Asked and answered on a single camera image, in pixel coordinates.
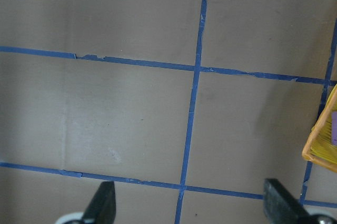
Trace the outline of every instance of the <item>vertical blue tape strip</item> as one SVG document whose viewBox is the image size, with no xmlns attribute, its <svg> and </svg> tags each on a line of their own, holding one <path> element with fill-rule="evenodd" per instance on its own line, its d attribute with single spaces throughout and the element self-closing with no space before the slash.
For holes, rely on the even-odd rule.
<svg viewBox="0 0 337 224">
<path fill-rule="evenodd" d="M 325 107 L 325 104 L 326 104 L 326 99 L 328 97 L 328 87 L 331 83 L 331 74 L 332 74 L 333 62 L 334 62 L 334 59 L 335 59 L 336 48 L 337 48 L 337 19 L 335 20 L 335 26 L 334 26 L 334 29 L 333 29 L 330 57 L 329 57 L 329 60 L 328 60 L 328 65 L 326 67 L 324 87 L 323 87 L 323 92 L 322 92 L 322 96 L 321 96 L 320 106 L 319 106 L 319 109 L 318 109 L 317 119 L 319 118 L 321 112 L 323 111 L 323 109 Z M 299 200 L 300 204 L 302 204 L 302 205 L 305 202 L 305 196 L 306 196 L 306 191 L 308 190 L 308 182 L 309 182 L 309 179 L 310 179 L 311 169 L 312 169 L 312 163 L 310 161 L 308 161 L 306 163 L 306 168 L 305 168 L 305 173 L 304 173 L 304 178 L 303 178 L 303 184 L 302 184 L 302 191 L 301 191 L 301 196 L 300 196 L 300 200 Z"/>
<path fill-rule="evenodd" d="M 180 190 L 179 197 L 177 200 L 177 207 L 176 207 L 175 221 L 174 221 L 175 224 L 180 223 L 181 209 L 183 205 L 185 183 L 186 183 L 186 176 L 187 176 L 187 167 L 189 164 L 195 102 L 196 102 L 196 95 L 198 91 L 199 76 L 200 76 L 200 69 L 201 69 L 202 36 L 204 33 L 205 22 L 206 22 L 206 10 L 207 10 L 207 0 L 202 0 L 201 10 L 200 10 L 200 19 L 199 19 L 198 38 L 197 38 L 196 53 L 195 53 L 195 65 L 194 65 L 193 84 L 192 84 L 191 100 L 190 100 L 190 108 L 189 108 L 189 118 L 187 121 L 184 158 L 183 158 L 183 165 L 182 165 L 181 178 L 180 178 L 180 185 L 182 186 L 182 189 Z"/>
<path fill-rule="evenodd" d="M 60 58 L 71 58 L 71 59 L 76 58 L 76 54 L 74 53 L 50 52 L 48 50 L 27 49 L 27 48 L 8 47 L 8 46 L 0 46 L 0 52 L 21 53 L 21 54 L 30 54 L 30 55 L 37 55 L 37 56 L 60 57 Z"/>
</svg>

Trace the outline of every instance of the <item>blue grid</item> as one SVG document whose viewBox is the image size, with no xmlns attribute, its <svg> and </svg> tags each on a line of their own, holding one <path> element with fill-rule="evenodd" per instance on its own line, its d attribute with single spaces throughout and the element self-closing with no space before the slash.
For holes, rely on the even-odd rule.
<svg viewBox="0 0 337 224">
<path fill-rule="evenodd" d="M 198 89 L 198 84 L 199 84 L 200 72 L 217 73 L 217 74 L 224 74 L 224 75 L 248 75 L 248 76 L 257 77 L 257 78 L 274 79 L 274 80 L 281 80 L 281 81 L 295 81 L 295 82 L 300 82 L 300 83 L 310 83 L 310 84 L 322 85 L 323 90 L 322 90 L 322 96 L 321 96 L 321 101 L 320 101 L 318 115 L 317 115 L 317 117 L 319 117 L 326 103 L 326 99 L 328 96 L 328 87 L 334 86 L 337 84 L 337 81 L 331 80 L 334 56 L 335 56 L 336 47 L 337 47 L 337 20 L 335 22 L 333 38 L 332 38 L 332 43 L 331 43 L 331 55 L 329 57 L 329 61 L 328 61 L 328 65 L 327 65 L 327 69 L 325 73 L 325 78 L 320 79 L 320 78 L 308 78 L 308 77 L 302 77 L 302 76 L 282 75 L 282 74 L 273 74 L 273 73 L 245 72 L 245 71 L 241 71 L 237 69 L 201 66 L 202 35 L 203 35 L 205 21 L 206 21 L 206 10 L 207 10 L 207 0 L 202 0 L 200 21 L 199 21 L 199 31 L 198 31 L 197 46 L 196 46 L 195 65 L 182 65 L 182 64 L 173 64 L 173 63 L 146 61 L 146 60 L 133 60 L 133 59 L 118 58 L 118 57 L 98 58 L 96 55 L 86 55 L 83 57 L 76 57 L 76 54 L 74 53 L 52 52 L 52 51 L 38 50 L 38 49 L 0 46 L 0 52 L 20 53 L 20 54 L 48 56 L 48 57 L 59 57 L 59 58 L 68 58 L 68 59 L 92 60 L 92 61 L 100 61 L 100 62 L 107 62 L 107 63 L 138 65 L 138 66 L 145 66 L 145 67 L 167 68 L 167 69 L 176 69 L 176 70 L 185 70 L 185 71 L 194 72 L 180 184 L 170 184 L 170 183 L 164 183 L 164 182 L 158 182 L 158 181 L 142 181 L 142 180 L 133 179 L 133 178 L 114 177 L 114 176 L 92 174 L 92 173 L 86 173 L 86 172 L 80 172 L 80 171 L 50 169 L 50 168 L 43 168 L 43 167 L 36 167 L 36 166 L 19 165 L 19 164 L 13 164 L 13 163 L 8 163 L 8 162 L 0 162 L 0 167 L 44 172 L 44 173 L 57 174 L 57 175 L 69 176 L 69 177 L 93 178 L 93 179 L 100 179 L 100 180 L 125 182 L 125 183 L 131 183 L 131 184 L 179 190 L 179 196 L 177 199 L 177 207 L 176 207 L 175 224 L 180 223 L 180 216 L 181 216 L 181 210 L 182 210 L 182 204 L 183 204 L 183 198 L 184 198 L 185 191 L 195 191 L 195 192 L 203 192 L 203 193 L 208 193 L 208 194 L 217 194 L 217 195 L 262 200 L 263 195 L 261 194 L 251 194 L 247 192 L 228 191 L 228 190 L 186 185 L 186 176 L 187 176 L 187 168 L 188 168 L 188 163 L 189 163 L 192 129 L 193 129 L 193 121 L 194 121 L 194 110 L 195 110 L 195 102 L 196 102 L 196 97 L 197 97 L 197 89 Z M 306 192 L 308 189 L 308 181 L 310 179 L 311 169 L 312 169 L 312 163 L 307 162 L 307 166 L 306 166 L 306 170 L 305 170 L 305 174 L 303 178 L 302 192 L 299 198 L 300 203 L 303 205 L 308 205 L 308 206 L 337 208 L 337 203 L 305 199 Z"/>
</svg>

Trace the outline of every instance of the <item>black object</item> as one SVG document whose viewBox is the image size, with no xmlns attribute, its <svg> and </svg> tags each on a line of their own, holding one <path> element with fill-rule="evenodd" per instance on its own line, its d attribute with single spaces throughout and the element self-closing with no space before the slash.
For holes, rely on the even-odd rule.
<svg viewBox="0 0 337 224">
<path fill-rule="evenodd" d="M 277 179 L 266 179 L 264 213 L 272 224 L 337 224 L 325 215 L 310 215 Z"/>
<path fill-rule="evenodd" d="M 114 182 L 102 182 L 81 220 L 71 220 L 64 224 L 112 224 L 115 217 L 115 184 Z"/>
</svg>

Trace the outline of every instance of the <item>yellow basket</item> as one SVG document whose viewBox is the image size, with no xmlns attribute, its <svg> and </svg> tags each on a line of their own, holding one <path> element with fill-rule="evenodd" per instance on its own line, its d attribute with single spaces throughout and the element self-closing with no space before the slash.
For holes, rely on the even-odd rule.
<svg viewBox="0 0 337 224">
<path fill-rule="evenodd" d="M 337 85 L 306 141 L 302 157 L 337 172 L 337 146 L 331 144 L 331 113 L 337 111 Z"/>
</svg>

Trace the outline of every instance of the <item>purple object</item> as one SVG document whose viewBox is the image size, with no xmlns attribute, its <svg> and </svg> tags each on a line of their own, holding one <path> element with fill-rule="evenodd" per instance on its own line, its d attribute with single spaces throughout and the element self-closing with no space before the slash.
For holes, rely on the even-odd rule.
<svg viewBox="0 0 337 224">
<path fill-rule="evenodd" d="M 337 146 L 337 112 L 332 112 L 331 118 L 331 143 L 332 145 Z"/>
</svg>

